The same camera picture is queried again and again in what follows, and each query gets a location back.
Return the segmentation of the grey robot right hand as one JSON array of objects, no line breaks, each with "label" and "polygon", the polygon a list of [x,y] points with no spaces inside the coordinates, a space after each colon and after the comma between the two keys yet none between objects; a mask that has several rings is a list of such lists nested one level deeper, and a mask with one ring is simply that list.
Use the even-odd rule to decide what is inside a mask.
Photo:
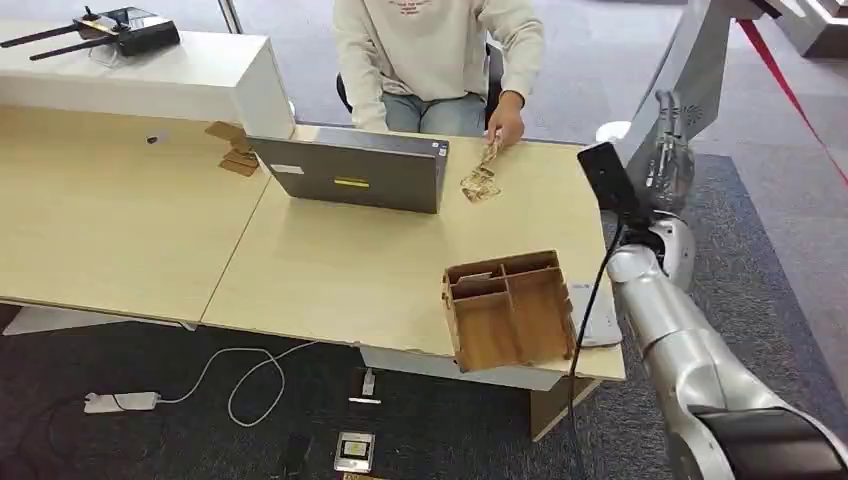
[{"label": "grey robot right hand", "polygon": [[685,134],[683,108],[675,91],[657,90],[659,114],[646,187],[655,208],[679,214],[686,206],[695,165]]}]

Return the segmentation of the person's left hand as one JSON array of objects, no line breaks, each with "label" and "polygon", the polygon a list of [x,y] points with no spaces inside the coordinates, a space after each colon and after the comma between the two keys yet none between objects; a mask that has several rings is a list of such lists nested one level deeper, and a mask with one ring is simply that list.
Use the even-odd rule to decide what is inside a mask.
[{"label": "person's left hand", "polygon": [[498,106],[490,117],[486,131],[486,142],[499,141],[502,146],[518,143],[525,131],[521,111],[525,99],[519,93],[506,90],[499,97]]}]

